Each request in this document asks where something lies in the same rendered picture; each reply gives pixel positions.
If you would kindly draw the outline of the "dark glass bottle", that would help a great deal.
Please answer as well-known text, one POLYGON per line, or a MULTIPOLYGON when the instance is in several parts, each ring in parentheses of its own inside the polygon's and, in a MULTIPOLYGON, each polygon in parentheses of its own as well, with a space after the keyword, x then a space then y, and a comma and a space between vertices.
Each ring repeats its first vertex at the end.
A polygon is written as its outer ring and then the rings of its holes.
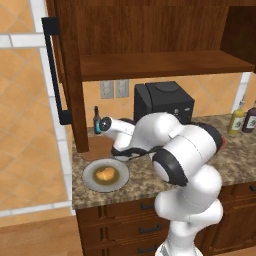
POLYGON ((101 118, 100 118, 100 116, 99 116, 98 106, 94 106, 93 124, 94 124, 94 133, 95 133, 95 134, 100 134, 100 133, 101 133, 101 130, 100 130, 100 121, 101 121, 101 118))

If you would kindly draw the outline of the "black coffee machine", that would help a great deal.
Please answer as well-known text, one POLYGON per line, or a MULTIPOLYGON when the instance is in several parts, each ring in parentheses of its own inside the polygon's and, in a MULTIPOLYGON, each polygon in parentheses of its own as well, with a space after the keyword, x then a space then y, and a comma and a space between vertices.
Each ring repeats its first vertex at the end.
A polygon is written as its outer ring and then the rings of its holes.
POLYGON ((182 124, 191 122, 195 100, 175 81, 136 84, 133 120, 150 113, 168 112, 182 124))

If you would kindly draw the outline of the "grey plate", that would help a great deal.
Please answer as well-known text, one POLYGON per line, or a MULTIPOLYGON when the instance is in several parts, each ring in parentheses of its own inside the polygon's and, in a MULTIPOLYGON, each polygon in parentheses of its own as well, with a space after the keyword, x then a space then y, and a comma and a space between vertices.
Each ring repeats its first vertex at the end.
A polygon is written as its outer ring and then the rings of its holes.
POLYGON ((83 170, 82 178, 84 184, 96 192, 113 192, 116 191, 129 181, 130 173, 128 167, 115 159, 105 158, 98 159, 88 164, 83 170), (109 181, 101 181, 96 178, 96 171, 104 167, 112 167, 115 169, 114 177, 109 181))

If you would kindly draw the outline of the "dark brown bottle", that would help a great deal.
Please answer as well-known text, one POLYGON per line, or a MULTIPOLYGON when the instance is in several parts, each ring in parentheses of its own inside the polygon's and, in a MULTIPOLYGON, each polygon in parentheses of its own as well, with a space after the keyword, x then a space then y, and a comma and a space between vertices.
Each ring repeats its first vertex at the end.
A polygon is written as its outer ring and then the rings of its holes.
POLYGON ((256 100, 251 109, 248 110, 247 115, 244 120, 242 131, 244 133, 251 133, 256 126, 256 100))

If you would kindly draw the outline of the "wooden drawer front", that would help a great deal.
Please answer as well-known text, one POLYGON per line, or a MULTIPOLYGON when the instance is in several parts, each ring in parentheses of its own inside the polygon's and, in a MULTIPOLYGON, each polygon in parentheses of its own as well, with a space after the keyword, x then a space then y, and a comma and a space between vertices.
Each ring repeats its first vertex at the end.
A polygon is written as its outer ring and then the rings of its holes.
POLYGON ((138 248, 150 248, 155 244, 157 244, 159 247, 164 240, 164 237, 153 237, 145 240, 121 243, 119 245, 108 248, 106 256, 153 256, 156 251, 151 253, 138 254, 138 248))
POLYGON ((254 185, 256 187, 256 181, 234 185, 231 191, 232 196, 235 199, 256 197, 256 192, 252 192, 249 189, 250 185, 254 185))
POLYGON ((126 238, 133 238, 137 236, 147 235, 147 234, 159 233, 163 230, 166 230, 168 227, 169 227, 168 220, 153 216, 151 218, 122 221, 122 222, 118 222, 117 224, 107 226, 106 234, 109 240, 126 239, 126 238), (152 233, 145 233, 145 234, 139 233, 140 227, 142 227, 143 229, 149 229, 149 228, 156 227, 158 223, 162 226, 162 230, 157 232, 152 232, 152 233))
POLYGON ((154 204, 154 201, 155 201, 154 198, 147 198, 147 199, 106 205, 103 207, 104 214, 108 218, 116 218, 116 217, 123 217, 123 216, 130 216, 130 215, 135 215, 135 214, 153 212, 154 208, 142 210, 140 207, 140 204, 141 203, 154 204))

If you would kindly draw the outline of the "wooden wall cabinet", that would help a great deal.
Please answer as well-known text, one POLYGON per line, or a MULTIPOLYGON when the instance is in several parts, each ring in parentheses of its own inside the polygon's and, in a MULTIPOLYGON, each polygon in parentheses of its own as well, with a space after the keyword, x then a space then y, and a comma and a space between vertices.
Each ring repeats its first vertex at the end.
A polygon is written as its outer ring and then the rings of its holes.
POLYGON ((256 72, 256 0, 55 0, 83 81, 256 72))

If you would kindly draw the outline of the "yellow-green bottle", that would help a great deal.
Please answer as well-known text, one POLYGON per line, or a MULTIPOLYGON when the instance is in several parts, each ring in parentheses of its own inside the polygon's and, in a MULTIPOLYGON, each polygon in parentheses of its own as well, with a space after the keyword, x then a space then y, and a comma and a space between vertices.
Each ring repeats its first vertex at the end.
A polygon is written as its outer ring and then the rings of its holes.
POLYGON ((243 106, 244 106, 244 101, 241 100, 239 103, 238 109, 235 110, 232 114, 229 127, 227 130, 227 132, 231 135, 236 135, 240 131, 241 125, 244 120, 244 115, 245 115, 243 106))

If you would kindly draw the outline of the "golden croissant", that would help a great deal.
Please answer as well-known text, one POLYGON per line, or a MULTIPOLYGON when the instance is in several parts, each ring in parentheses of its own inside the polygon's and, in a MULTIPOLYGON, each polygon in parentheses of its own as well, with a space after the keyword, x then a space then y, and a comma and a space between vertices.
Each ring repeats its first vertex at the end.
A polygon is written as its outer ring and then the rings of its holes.
POLYGON ((112 167, 104 167, 103 169, 98 169, 95 175, 98 180, 109 181, 114 177, 115 169, 112 167))

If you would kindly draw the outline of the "grey wall socket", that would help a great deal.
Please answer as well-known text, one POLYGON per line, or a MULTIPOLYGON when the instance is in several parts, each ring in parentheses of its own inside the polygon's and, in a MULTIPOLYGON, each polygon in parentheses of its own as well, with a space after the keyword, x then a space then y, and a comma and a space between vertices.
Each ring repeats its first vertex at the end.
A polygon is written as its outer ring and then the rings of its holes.
POLYGON ((129 96, 129 80, 117 80, 116 81, 116 97, 126 98, 129 96))
POLYGON ((102 99, 112 99, 114 97, 113 80, 104 80, 100 82, 100 96, 102 99))

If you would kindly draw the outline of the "wooden base cabinet door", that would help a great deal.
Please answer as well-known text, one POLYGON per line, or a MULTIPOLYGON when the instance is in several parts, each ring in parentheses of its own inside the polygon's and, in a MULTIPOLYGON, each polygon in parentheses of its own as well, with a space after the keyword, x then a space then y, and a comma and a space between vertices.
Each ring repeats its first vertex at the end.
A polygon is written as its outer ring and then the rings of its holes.
POLYGON ((211 247, 216 254, 256 245, 256 199, 224 204, 211 247))

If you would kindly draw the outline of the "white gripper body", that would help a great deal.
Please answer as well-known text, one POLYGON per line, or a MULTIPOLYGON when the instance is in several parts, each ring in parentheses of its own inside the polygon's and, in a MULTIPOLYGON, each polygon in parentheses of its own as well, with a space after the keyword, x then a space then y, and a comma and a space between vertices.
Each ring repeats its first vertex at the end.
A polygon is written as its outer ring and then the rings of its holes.
POLYGON ((126 162, 131 159, 150 154, 153 151, 154 151, 154 149, 145 150, 142 148, 129 148, 126 150, 118 150, 115 147, 112 147, 111 154, 115 159, 122 161, 122 162, 126 162))

